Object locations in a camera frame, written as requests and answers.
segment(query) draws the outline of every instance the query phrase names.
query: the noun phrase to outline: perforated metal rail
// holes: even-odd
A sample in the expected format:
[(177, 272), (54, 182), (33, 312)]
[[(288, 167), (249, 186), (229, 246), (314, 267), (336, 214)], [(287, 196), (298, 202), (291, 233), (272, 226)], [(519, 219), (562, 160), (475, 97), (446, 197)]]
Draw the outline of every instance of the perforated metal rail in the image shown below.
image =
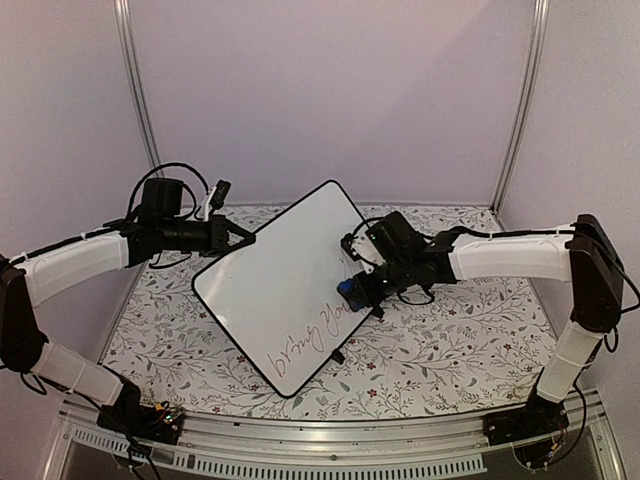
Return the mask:
[[(90, 427), (75, 425), (73, 440), (98, 450), (127, 456), (128, 442), (119, 435)], [(445, 479), (486, 472), (482, 456), (467, 455), (451, 460), (375, 467), (309, 467), (291, 465), (260, 465), (244, 461), (222, 460), (202, 453), (174, 452), (155, 459), (158, 465), (174, 470), (198, 473), (224, 479), (255, 480), (409, 480)]]

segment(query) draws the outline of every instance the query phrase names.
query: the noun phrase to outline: black cable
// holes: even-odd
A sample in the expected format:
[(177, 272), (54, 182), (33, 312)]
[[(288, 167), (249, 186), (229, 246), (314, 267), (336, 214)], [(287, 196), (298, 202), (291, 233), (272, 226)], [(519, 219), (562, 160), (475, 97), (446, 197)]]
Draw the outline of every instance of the black cable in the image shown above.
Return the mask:
[(29, 258), (37, 257), (39, 255), (44, 255), (45, 253), (52, 252), (53, 250), (57, 250), (58, 248), (66, 247), (67, 245), (81, 242), (82, 240), (85, 240), (87, 238), (94, 238), (100, 235), (104, 235), (105, 233), (113, 232), (115, 230), (116, 230), (115, 227), (107, 227), (107, 228), (101, 228), (99, 230), (94, 230), (93, 232), (89, 232), (85, 234), (84, 237), (81, 235), (77, 235), (75, 237), (67, 238), (66, 240), (62, 240), (58, 243), (47, 245), (46, 247), (39, 248), (30, 253), (27, 253), (26, 255), (20, 256), (12, 260), (10, 263), (11, 265), (19, 265), (20, 263), (23, 263)]
[(382, 220), (384, 217), (371, 217), (371, 218), (365, 218), (364, 220), (362, 220), (362, 222), (360, 222), (358, 224), (358, 226), (356, 228), (353, 229), (353, 231), (351, 232), (351, 242), (349, 243), (349, 248), (351, 248), (351, 250), (357, 255), (358, 259), (363, 261), (364, 263), (366, 263), (367, 265), (376, 268), (378, 265), (373, 263), (371, 260), (368, 260), (366, 258), (364, 258), (362, 255), (360, 255), (359, 253), (357, 253), (354, 248), (353, 248), (353, 241), (356, 239), (356, 235), (358, 235), (358, 232), (360, 231), (360, 229), (362, 227), (364, 227), (365, 225), (371, 223), (371, 222), (378, 222), (380, 220)]
[(44, 388), (44, 385), (42, 385), (42, 382), (40, 381), (40, 379), (37, 377), (37, 375), (32, 375), (32, 377), (38, 384), (39, 389), (31, 385), (29, 382), (27, 382), (27, 379), (25, 378), (24, 373), (20, 374), (20, 380), (22, 380), (22, 383), (24, 384), (25, 387), (27, 387), (32, 392), (37, 393), (38, 395), (42, 395), (43, 397), (46, 396), (47, 390)]
[(179, 168), (184, 168), (186, 170), (189, 170), (196, 177), (198, 177), (198, 180), (200, 180), (200, 183), (202, 183), (202, 186), (204, 187), (204, 194), (206, 195), (209, 192), (209, 184), (204, 179), (204, 177), (200, 174), (200, 172), (198, 172), (198, 170), (193, 168), (191, 165), (186, 164), (186, 163), (182, 163), (182, 162), (165, 163), (165, 164), (159, 165), (159, 166), (149, 170), (138, 181), (138, 183), (136, 183), (136, 186), (133, 188), (133, 192), (131, 192), (131, 197), (129, 197), (129, 206), (127, 207), (127, 215), (126, 215), (127, 219), (129, 219), (131, 217), (131, 213), (133, 212), (133, 203), (136, 200), (136, 195), (138, 194), (138, 190), (140, 190), (140, 187), (144, 184), (145, 180), (147, 180), (149, 177), (151, 177), (154, 173), (159, 172), (160, 170), (164, 170), (165, 168), (169, 168), (169, 167), (179, 167)]
[(189, 218), (191, 215), (194, 215), (196, 213), (196, 210), (198, 208), (200, 208), (198, 206), (198, 201), (196, 200), (196, 194), (193, 193), (193, 190), (191, 190), (191, 187), (189, 185), (187, 185), (186, 183), (184, 184), (184, 189), (187, 191), (187, 193), (189, 194), (189, 196), (191, 197), (191, 201), (193, 202), (193, 207), (191, 207), (191, 211), (189, 213), (185, 213), (184, 215), (182, 215), (181, 217), (176, 217), (176, 220), (186, 220), (187, 218)]
[(180, 260), (176, 260), (175, 262), (171, 262), (171, 263), (166, 263), (164, 265), (158, 265), (158, 262), (160, 261), (160, 257), (162, 257), (162, 253), (160, 253), (158, 255), (158, 260), (156, 260), (154, 263), (150, 263), (149, 268), (151, 270), (165, 270), (167, 268), (175, 267), (176, 265), (180, 265), (181, 263), (189, 260), (192, 255), (193, 254), (189, 252), (185, 257), (181, 258)]
[[(105, 417), (107, 417), (111, 423), (113, 423), (116, 427), (118, 427), (118, 429), (124, 432), (124, 436), (130, 444), (130, 448), (129, 448), (130, 461), (132, 460), (131, 448), (133, 448), (135, 449), (136, 452), (143, 455), (144, 458), (146, 458), (146, 460), (149, 462), (149, 466), (151, 467), (151, 470), (153, 470), (153, 474), (155, 475), (156, 480), (162, 480), (162, 477), (160, 476), (160, 472), (158, 471), (158, 468), (156, 467), (155, 463), (153, 463), (153, 460), (151, 460), (151, 456), (146, 452), (146, 450), (142, 447), (142, 445), (140, 445), (140, 443), (135, 438), (133, 438), (133, 436), (130, 433), (128, 433), (129, 429), (126, 428), (124, 425), (122, 425), (119, 421), (114, 419), (107, 410), (105, 410), (104, 408), (102, 408), (102, 406), (94, 402), (91, 397), (88, 397), (87, 395), (84, 395), (82, 393), (77, 393), (77, 394), (80, 395), (82, 398), (84, 398), (91, 405), (93, 405), (93, 407), (96, 408)], [(141, 477), (138, 472), (135, 472), (135, 469), (131, 468), (130, 470), (132, 473), (135, 473), (137, 478), (144, 480), (144, 478)]]
[(582, 393), (582, 390), (580, 390), (580, 388), (578, 387), (577, 378), (573, 382), (573, 388), (575, 389), (576, 392), (578, 392), (578, 395), (580, 395), (580, 400), (582, 400), (582, 424), (580, 425), (580, 431), (578, 432), (578, 436), (576, 437), (574, 442), (571, 444), (569, 449), (564, 452), (564, 455), (559, 457), (557, 460), (551, 459), (549, 466), (555, 465), (556, 463), (561, 462), (562, 460), (564, 460), (569, 456), (569, 454), (578, 446), (578, 443), (580, 442), (580, 439), (582, 438), (582, 434), (584, 433), (584, 429), (587, 425), (587, 399), (584, 397), (584, 393)]
[(614, 353), (618, 349), (618, 343), (620, 342), (620, 337), (618, 335), (618, 327), (613, 327), (613, 334), (615, 340), (613, 341), (613, 346), (609, 344), (609, 335), (604, 336), (604, 346), (607, 349), (607, 352)]
[(409, 300), (407, 300), (406, 298), (404, 298), (402, 296), (402, 294), (400, 292), (396, 293), (398, 300), (400, 300), (402, 303), (406, 303), (407, 305), (414, 305), (414, 306), (424, 306), (424, 305), (431, 305), (433, 302), (435, 302), (436, 297), (433, 293), (429, 292), (429, 291), (425, 291), (424, 292), (427, 297), (429, 297), (429, 301), (428, 302), (422, 302), (422, 303), (414, 303), (414, 302), (410, 302)]

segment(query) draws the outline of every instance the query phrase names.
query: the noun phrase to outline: zip tie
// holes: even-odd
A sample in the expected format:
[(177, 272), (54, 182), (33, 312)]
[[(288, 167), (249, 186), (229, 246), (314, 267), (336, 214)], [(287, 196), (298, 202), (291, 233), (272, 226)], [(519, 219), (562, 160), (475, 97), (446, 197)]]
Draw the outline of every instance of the zip tie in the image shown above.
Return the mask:
[(82, 359), (82, 368), (80, 369), (80, 373), (76, 377), (76, 380), (73, 382), (73, 385), (66, 392), (66, 393), (68, 393), (70, 395), (73, 395), (75, 393), (74, 390), (78, 386), (78, 383), (80, 383), (80, 379), (82, 378), (82, 375), (84, 375), (84, 371), (87, 368), (87, 360), (84, 357), (81, 357), (80, 355), (78, 355), (78, 358)]

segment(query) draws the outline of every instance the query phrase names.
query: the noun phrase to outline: white clip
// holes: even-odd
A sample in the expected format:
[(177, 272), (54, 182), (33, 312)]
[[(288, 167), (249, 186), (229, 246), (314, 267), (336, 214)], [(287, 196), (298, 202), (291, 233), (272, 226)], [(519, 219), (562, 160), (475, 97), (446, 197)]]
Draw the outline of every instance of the white clip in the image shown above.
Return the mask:
[(67, 390), (66, 393), (68, 393), (69, 395), (73, 395), (74, 390), (76, 389), (76, 387), (78, 386), (78, 383), (80, 383), (80, 379), (82, 378), (82, 375), (84, 375), (84, 371), (87, 368), (87, 360), (84, 357), (81, 357), (80, 355), (78, 355), (78, 358), (80, 358), (82, 360), (82, 368), (80, 369), (80, 373), (78, 374), (78, 376), (76, 377), (76, 380), (73, 382), (73, 385), (71, 386), (71, 388), (69, 390)]
[(16, 255), (15, 257), (13, 257), (11, 259), (11, 263), (15, 262), (16, 260), (20, 260), (21, 258), (24, 258), (24, 261), (26, 262), (27, 260), (29, 260), (29, 255), (27, 255), (27, 252), (22, 252), (20, 255)]

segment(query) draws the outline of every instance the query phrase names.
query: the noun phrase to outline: black camera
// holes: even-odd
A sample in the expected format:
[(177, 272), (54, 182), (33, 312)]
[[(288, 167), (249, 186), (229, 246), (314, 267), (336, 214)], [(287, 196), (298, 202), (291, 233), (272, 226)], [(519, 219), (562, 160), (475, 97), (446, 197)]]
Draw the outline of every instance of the black camera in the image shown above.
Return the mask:
[[(400, 212), (388, 214), (365, 232), (385, 263), (371, 273), (361, 272), (341, 282), (338, 293), (357, 312), (378, 307), (387, 297), (401, 295), (414, 285), (431, 296), (429, 289), (434, 283), (455, 283), (448, 260), (452, 239), (446, 234), (431, 239), (417, 232)], [(341, 242), (351, 256), (354, 235)]]

